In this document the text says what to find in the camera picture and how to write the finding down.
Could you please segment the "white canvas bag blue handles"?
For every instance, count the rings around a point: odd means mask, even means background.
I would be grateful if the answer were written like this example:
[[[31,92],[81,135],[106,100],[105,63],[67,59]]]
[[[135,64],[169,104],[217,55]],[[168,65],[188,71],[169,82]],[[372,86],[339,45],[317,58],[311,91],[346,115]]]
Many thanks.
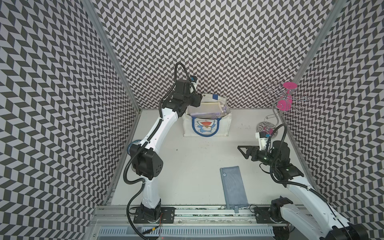
[[[217,94],[203,94],[201,103],[220,102],[227,105],[227,98]],[[184,137],[227,137],[229,135],[230,125],[232,121],[232,113],[217,119],[200,119],[191,117],[188,109],[183,115]]]

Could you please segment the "small grey blue pouch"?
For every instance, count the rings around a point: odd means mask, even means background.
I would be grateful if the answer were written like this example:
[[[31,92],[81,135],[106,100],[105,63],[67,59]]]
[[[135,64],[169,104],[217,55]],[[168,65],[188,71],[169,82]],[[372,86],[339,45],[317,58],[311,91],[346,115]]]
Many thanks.
[[[248,207],[248,199],[239,166],[220,168],[226,207],[238,214],[241,208]]]

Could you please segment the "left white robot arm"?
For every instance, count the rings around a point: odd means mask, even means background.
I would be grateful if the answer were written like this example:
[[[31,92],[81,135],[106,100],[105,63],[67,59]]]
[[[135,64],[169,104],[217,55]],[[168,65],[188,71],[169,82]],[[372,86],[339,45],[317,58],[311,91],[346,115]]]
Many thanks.
[[[161,145],[173,124],[181,118],[189,106],[199,107],[202,95],[197,92],[197,78],[186,73],[186,80],[177,78],[178,69],[174,69],[174,83],[159,101],[159,117],[150,132],[137,145],[130,148],[130,160],[123,171],[123,180],[127,185],[141,184],[128,204],[139,195],[142,202],[137,207],[137,215],[145,221],[161,224],[162,207],[158,192],[157,176],[164,162],[159,156]]]

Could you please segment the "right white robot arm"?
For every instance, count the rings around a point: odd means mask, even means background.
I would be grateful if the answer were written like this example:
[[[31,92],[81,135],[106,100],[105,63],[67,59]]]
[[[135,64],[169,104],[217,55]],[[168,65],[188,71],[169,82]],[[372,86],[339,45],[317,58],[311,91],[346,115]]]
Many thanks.
[[[293,225],[309,240],[367,240],[369,233],[362,224],[352,224],[317,192],[305,175],[290,162],[290,148],[285,142],[288,126],[281,124],[267,134],[257,132],[258,146],[238,146],[245,149],[245,159],[268,166],[269,175],[293,193],[310,212],[308,217],[286,197],[272,200],[269,216],[274,223]]]

